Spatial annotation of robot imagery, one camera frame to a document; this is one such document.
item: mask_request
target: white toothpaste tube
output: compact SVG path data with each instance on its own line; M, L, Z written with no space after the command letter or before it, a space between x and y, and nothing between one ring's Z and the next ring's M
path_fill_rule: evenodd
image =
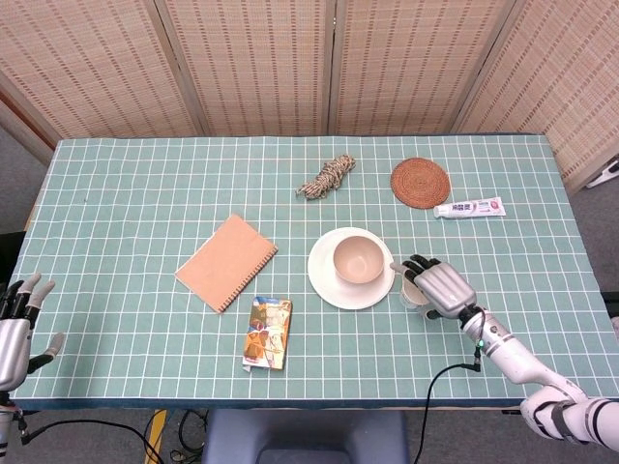
M505 208L500 196L485 200L461 201L434 207L435 218L480 218L504 216Z

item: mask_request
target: cutting mat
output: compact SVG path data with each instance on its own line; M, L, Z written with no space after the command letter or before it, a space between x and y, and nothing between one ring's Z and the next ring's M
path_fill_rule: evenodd
M294 190L347 153L340 190ZM449 201L500 195L503 218L435 219L400 204L393 168L423 157L449 173ZM280 252L219 316L174 278L232 213ZM24 408L75 406L419 405L434 373L472 361L456 321L426 321L398 300L339 310L313 292L311 247L363 227L403 260L448 261L537 356L591 395L619 394L619 349L547 140L539 135L79 139L57 148L16 276L53 277L33 341L67 333L59 359L16 392ZM289 297L284 371L243 370L254 295ZM491 362L452 371L434 404L516 404L535 386Z

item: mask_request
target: woven coaster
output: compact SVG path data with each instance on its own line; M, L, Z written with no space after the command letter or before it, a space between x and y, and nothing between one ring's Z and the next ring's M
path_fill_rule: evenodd
M391 189L405 205L426 210L447 199L449 177L441 166L429 159L405 159L391 174Z

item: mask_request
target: saucer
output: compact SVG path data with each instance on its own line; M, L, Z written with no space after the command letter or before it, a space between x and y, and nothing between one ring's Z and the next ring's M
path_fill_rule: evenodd
M375 280L365 284L346 282L336 274L333 253L346 237L361 235L377 243L383 251L385 268ZM342 227L327 232L314 244L308 259L309 282L325 302L340 309L364 309L380 302L391 290L396 273L389 265L394 258L382 240L358 227Z

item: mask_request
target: robotic arm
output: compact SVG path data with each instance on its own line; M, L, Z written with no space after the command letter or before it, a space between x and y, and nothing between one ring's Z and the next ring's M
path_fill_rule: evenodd
M32 332L39 311L54 287L54 282L50 281L33 293L40 279L41 275L35 274L26 281L20 280L0 297L0 464L7 452L11 422L18 420L22 430L25 424L21 410L9 399L9 393L23 383L26 375L51 363L65 340L63 333L57 333L43 353L30 358Z
M542 385L520 403L533 431L548 439L595 442L619 451L619 403L589 398L574 382L544 365L477 305L475 290L451 265L415 254L392 268L417 285L441 316L458 319L460 328L511 382Z

